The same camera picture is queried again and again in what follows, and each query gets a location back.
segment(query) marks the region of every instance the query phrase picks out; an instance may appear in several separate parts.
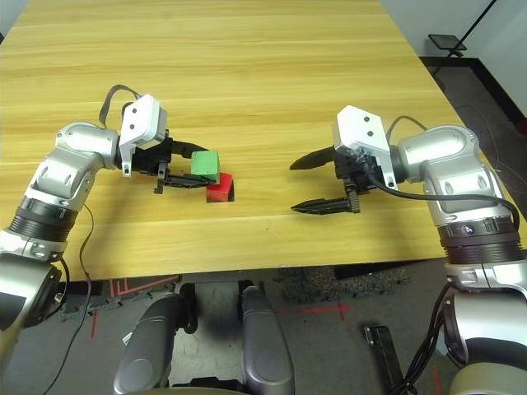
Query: electrical cable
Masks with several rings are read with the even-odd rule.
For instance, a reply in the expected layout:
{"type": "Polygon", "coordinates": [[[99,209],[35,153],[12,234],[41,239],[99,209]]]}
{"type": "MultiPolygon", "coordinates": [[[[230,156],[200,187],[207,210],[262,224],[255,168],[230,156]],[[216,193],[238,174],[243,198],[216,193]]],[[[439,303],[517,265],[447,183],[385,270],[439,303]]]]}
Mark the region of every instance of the electrical cable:
{"type": "Polygon", "coordinates": [[[66,349],[66,353],[64,354],[64,357],[63,357],[63,360],[62,360],[62,363],[60,364],[60,367],[58,368],[58,371],[53,379],[53,381],[51,382],[51,384],[46,388],[46,390],[43,392],[42,395],[46,395],[49,390],[55,385],[55,383],[57,382],[58,380],[58,377],[60,376],[60,374],[62,373],[63,371],[63,368],[64,368],[64,365],[66,364],[66,360],[68,359],[68,355],[69,355],[69,351],[72,349],[72,345],[73,345],[73,342],[75,341],[75,339],[77,338],[77,335],[78,333],[81,331],[81,327],[82,327],[82,324],[84,324],[84,320],[86,318],[86,315],[88,313],[88,306],[90,304],[90,298],[91,298],[91,277],[90,277],[90,273],[88,273],[86,271],[86,267],[84,266],[84,261],[82,259],[82,255],[84,253],[84,248],[86,247],[86,244],[88,243],[88,240],[90,239],[91,237],[91,234],[93,233],[93,228],[94,228],[94,221],[93,221],[93,213],[91,212],[90,208],[85,204],[84,207],[88,210],[88,212],[90,213],[90,217],[91,217],[91,228],[90,228],[90,232],[88,233],[88,236],[86,236],[86,238],[84,239],[84,241],[82,242],[82,245],[81,245],[81,248],[79,249],[79,263],[81,264],[81,268],[82,268],[82,271],[84,272],[84,276],[86,278],[86,284],[87,284],[87,287],[88,287],[88,290],[86,292],[86,303],[84,304],[84,308],[82,310],[82,316],[81,316],[81,320],[79,322],[79,324],[77,325],[77,328],[75,329],[75,332],[73,333],[73,336],[72,336],[72,339],[70,340],[70,342],[68,343],[68,348],[66,349]]]}
{"type": "Polygon", "coordinates": [[[431,359],[431,356],[436,349],[437,340],[439,338],[439,330],[445,321],[441,310],[441,303],[450,287],[451,284],[447,282],[437,296],[436,302],[434,303],[434,307],[431,312],[427,335],[417,349],[416,354],[413,357],[410,366],[408,367],[407,373],[404,376],[403,382],[392,388],[389,391],[389,395],[403,395],[407,391],[412,392],[414,390],[413,385],[423,370],[426,368],[428,361],[431,359]]]}
{"type": "Polygon", "coordinates": [[[520,228],[520,213],[514,204],[508,202],[501,197],[489,196],[489,195],[478,195],[476,193],[466,193],[460,195],[418,195],[416,193],[406,193],[401,191],[396,191],[395,189],[388,188],[386,185],[381,183],[375,176],[370,165],[366,162],[363,162],[364,172],[368,175],[370,182],[375,185],[381,191],[389,193],[390,195],[397,196],[398,198],[412,199],[412,200],[425,200],[432,202],[441,202],[441,201],[459,201],[459,200],[484,200],[487,202],[494,202],[501,204],[507,208],[512,215],[512,223],[516,230],[520,228]]]}
{"type": "MultiPolygon", "coordinates": [[[[494,152],[496,154],[496,158],[495,158],[495,162],[494,162],[494,169],[496,170],[496,172],[500,173],[501,172],[500,167],[505,167],[513,175],[515,175],[523,183],[523,185],[527,186],[527,181],[516,170],[512,169],[507,163],[505,163],[502,160],[500,160],[500,152],[499,152],[499,150],[497,148],[496,136],[494,135],[494,132],[492,131],[492,128],[491,128],[491,126],[490,126],[490,124],[489,124],[489,122],[487,120],[487,117],[485,117],[485,115],[483,115],[483,113],[481,111],[479,111],[473,105],[458,105],[458,106],[454,107],[454,109],[456,109],[456,110],[462,109],[462,108],[471,109],[485,123],[485,127],[487,128],[488,134],[489,134],[489,136],[490,136],[490,138],[492,140],[492,144],[494,145],[494,152]]],[[[521,192],[521,191],[515,190],[513,188],[510,188],[509,186],[507,186],[507,189],[509,191],[513,192],[513,193],[518,193],[518,194],[521,194],[521,195],[527,195],[527,192],[521,192]]]]}
{"type": "Polygon", "coordinates": [[[420,127],[422,130],[427,130],[428,128],[423,125],[422,123],[420,123],[419,121],[417,121],[415,118],[412,118],[410,117],[409,115],[399,115],[393,122],[392,124],[389,126],[388,128],[388,131],[386,132],[386,140],[388,141],[388,144],[389,144],[389,139],[392,137],[392,131],[394,130],[395,128],[395,125],[397,125],[397,123],[401,120],[401,119],[407,119],[408,121],[411,121],[413,123],[415,123],[418,127],[420,127]]]}
{"type": "Polygon", "coordinates": [[[55,310],[53,310],[51,313],[48,313],[45,316],[45,319],[48,319],[49,317],[54,316],[63,307],[64,302],[66,301],[66,298],[68,297],[68,288],[69,288],[69,280],[70,280],[70,278],[69,278],[69,268],[68,268],[68,265],[66,264],[66,261],[64,260],[64,258],[60,258],[60,263],[63,266],[64,275],[66,277],[66,282],[64,284],[63,295],[60,298],[60,301],[58,302],[57,308],[55,310]]]}
{"type": "Polygon", "coordinates": [[[455,360],[455,358],[452,356],[452,354],[447,352],[446,356],[448,356],[448,359],[455,365],[456,368],[458,368],[458,369],[463,369],[464,368],[462,364],[460,364],[457,360],[455,360]]]}

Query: black cord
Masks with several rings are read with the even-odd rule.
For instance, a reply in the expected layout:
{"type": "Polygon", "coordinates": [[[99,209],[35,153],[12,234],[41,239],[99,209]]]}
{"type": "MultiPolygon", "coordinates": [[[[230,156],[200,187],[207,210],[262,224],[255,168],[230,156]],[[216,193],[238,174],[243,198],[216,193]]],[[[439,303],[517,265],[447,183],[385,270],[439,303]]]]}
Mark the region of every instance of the black cord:
{"type": "Polygon", "coordinates": [[[51,384],[43,392],[43,395],[46,395],[49,392],[49,390],[55,385],[55,383],[58,380],[58,377],[62,373],[64,365],[66,364],[66,360],[68,359],[69,351],[72,349],[73,342],[77,338],[78,333],[81,331],[82,324],[84,324],[84,320],[86,318],[86,314],[88,313],[88,306],[90,304],[91,278],[90,278],[90,273],[88,273],[86,271],[86,267],[84,266],[84,261],[82,260],[82,254],[84,253],[84,248],[86,247],[86,244],[88,243],[88,240],[90,239],[91,234],[93,233],[94,221],[93,221],[93,213],[91,212],[90,208],[86,204],[84,205],[84,207],[88,210],[88,212],[90,213],[90,217],[91,217],[90,232],[88,233],[88,236],[86,236],[86,238],[82,242],[81,249],[79,250],[79,262],[81,264],[81,268],[82,268],[82,271],[84,272],[84,276],[86,278],[86,283],[88,285],[88,291],[86,293],[86,303],[84,304],[84,309],[82,311],[81,321],[77,325],[77,328],[75,329],[75,332],[73,333],[72,339],[70,340],[70,342],[68,344],[68,348],[66,349],[66,353],[64,354],[63,361],[60,364],[60,367],[58,368],[58,372],[56,373],[56,375],[55,375],[53,381],[51,382],[51,384]]]}
{"type": "Polygon", "coordinates": [[[463,369],[463,365],[460,364],[452,354],[450,354],[449,352],[446,353],[446,356],[448,356],[448,359],[455,365],[456,368],[458,369],[463,369]]]}
{"type": "Polygon", "coordinates": [[[426,368],[428,361],[436,349],[437,339],[439,338],[439,329],[444,323],[444,316],[441,310],[441,302],[445,298],[446,293],[450,289],[450,283],[447,282],[439,295],[431,312],[430,323],[428,325],[427,335],[417,349],[415,356],[408,367],[407,373],[404,376],[402,383],[389,391],[389,395],[403,395],[413,388],[413,385],[426,368]]]}
{"type": "Polygon", "coordinates": [[[427,130],[428,129],[425,125],[423,125],[422,123],[417,121],[415,118],[412,118],[412,117],[410,117],[408,115],[400,115],[392,122],[392,124],[388,128],[388,132],[386,132],[386,140],[388,140],[388,143],[389,143],[389,139],[392,137],[392,131],[394,130],[395,125],[397,125],[397,123],[401,119],[407,119],[408,121],[411,121],[411,122],[415,123],[422,130],[427,130]]]}
{"type": "Polygon", "coordinates": [[[63,295],[60,298],[60,301],[58,302],[57,308],[55,310],[53,310],[51,313],[48,313],[48,315],[46,315],[45,319],[48,319],[49,317],[54,316],[64,306],[64,302],[66,301],[66,298],[68,297],[69,268],[68,268],[68,265],[66,264],[66,261],[64,260],[64,258],[60,258],[60,263],[63,265],[64,275],[66,276],[66,283],[64,284],[63,295]]]}
{"type": "Polygon", "coordinates": [[[512,222],[516,230],[520,228],[520,213],[514,204],[508,202],[505,199],[496,196],[488,195],[478,195],[475,193],[466,193],[462,195],[418,195],[416,193],[406,193],[401,191],[396,191],[392,188],[388,188],[386,185],[381,183],[373,173],[370,165],[364,162],[364,171],[368,174],[368,179],[372,184],[374,184],[378,189],[389,193],[390,195],[397,196],[398,198],[412,199],[412,200],[425,200],[425,201],[458,201],[458,200],[484,200],[487,202],[494,202],[501,204],[502,206],[509,209],[512,215],[512,222]]]}

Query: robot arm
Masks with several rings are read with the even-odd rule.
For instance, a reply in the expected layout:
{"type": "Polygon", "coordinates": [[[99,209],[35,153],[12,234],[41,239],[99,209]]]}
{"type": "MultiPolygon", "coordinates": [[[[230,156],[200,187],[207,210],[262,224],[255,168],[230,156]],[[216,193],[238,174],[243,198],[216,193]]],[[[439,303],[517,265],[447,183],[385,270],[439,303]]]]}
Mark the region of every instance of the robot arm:
{"type": "Polygon", "coordinates": [[[382,124],[371,121],[375,118],[345,108],[333,127],[333,147],[362,164],[371,183],[388,193],[411,197],[398,192],[394,181],[423,182],[448,257],[445,274],[455,288],[442,308],[445,342],[467,365],[451,393],[522,393],[527,388],[527,261],[511,220],[515,208],[502,200],[496,176],[479,158],[478,139],[467,128],[431,128],[389,147],[382,124]],[[475,383],[478,374],[487,380],[475,383]],[[511,378],[517,382],[511,384],[511,378]]]}
{"type": "MultiPolygon", "coordinates": [[[[112,88],[101,110],[102,123],[112,88]]],[[[120,135],[92,123],[73,122],[57,133],[55,148],[38,166],[12,223],[0,231],[0,372],[22,328],[41,323],[53,311],[61,272],[52,265],[63,256],[67,237],[100,169],[155,175],[157,188],[202,187],[210,180],[174,176],[173,153],[190,157],[204,148],[176,142],[166,131],[166,111],[151,95],[136,95],[123,116],[120,135]]]]}

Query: wood grain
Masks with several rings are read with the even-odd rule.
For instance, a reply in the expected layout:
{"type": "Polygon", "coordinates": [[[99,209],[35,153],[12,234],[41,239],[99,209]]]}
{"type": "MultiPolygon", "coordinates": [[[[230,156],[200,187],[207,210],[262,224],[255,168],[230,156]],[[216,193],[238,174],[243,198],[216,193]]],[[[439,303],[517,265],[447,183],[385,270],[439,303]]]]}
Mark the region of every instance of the wood grain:
{"type": "MultiPolygon", "coordinates": [[[[95,279],[443,255],[422,202],[377,191],[359,215],[289,209],[343,195],[330,165],[288,169],[331,144],[343,106],[376,113],[385,126],[400,114],[460,123],[377,1],[32,1],[0,52],[0,223],[11,220],[58,129],[96,123],[117,83],[154,95],[172,137],[219,150],[222,171],[235,177],[235,202],[206,204],[203,190],[159,196],[153,178],[102,170],[87,202],[95,279]]],[[[125,101],[116,96],[110,126],[119,127],[125,101]]],[[[402,122],[394,140],[416,132],[402,122]]],[[[189,162],[175,158],[171,169],[189,162]]],[[[69,237],[76,280],[88,225],[83,211],[69,237]]]]}

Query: red cube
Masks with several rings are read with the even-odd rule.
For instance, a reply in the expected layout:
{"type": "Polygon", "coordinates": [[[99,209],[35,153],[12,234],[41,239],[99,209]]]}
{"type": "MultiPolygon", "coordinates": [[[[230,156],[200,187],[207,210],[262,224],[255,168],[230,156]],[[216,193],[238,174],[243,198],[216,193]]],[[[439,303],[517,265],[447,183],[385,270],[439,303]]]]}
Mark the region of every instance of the red cube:
{"type": "Polygon", "coordinates": [[[232,189],[232,175],[220,173],[220,183],[207,186],[208,202],[229,202],[229,194],[232,189]]]}

